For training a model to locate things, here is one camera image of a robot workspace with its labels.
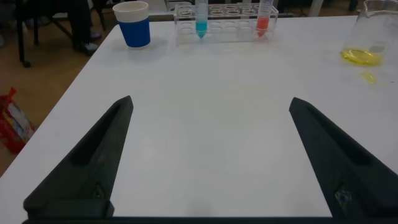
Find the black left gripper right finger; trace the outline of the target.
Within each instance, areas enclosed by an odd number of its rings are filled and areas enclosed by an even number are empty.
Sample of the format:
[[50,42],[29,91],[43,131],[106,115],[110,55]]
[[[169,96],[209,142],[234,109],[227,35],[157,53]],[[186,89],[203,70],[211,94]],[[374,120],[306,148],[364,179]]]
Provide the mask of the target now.
[[289,112],[333,217],[397,217],[395,172],[310,103]]

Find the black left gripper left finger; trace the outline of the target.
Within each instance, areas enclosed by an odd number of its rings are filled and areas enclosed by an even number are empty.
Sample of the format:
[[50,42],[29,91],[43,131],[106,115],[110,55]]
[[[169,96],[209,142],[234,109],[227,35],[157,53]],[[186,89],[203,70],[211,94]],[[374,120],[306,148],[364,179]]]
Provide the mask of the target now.
[[113,103],[24,200],[30,218],[108,218],[133,103]]

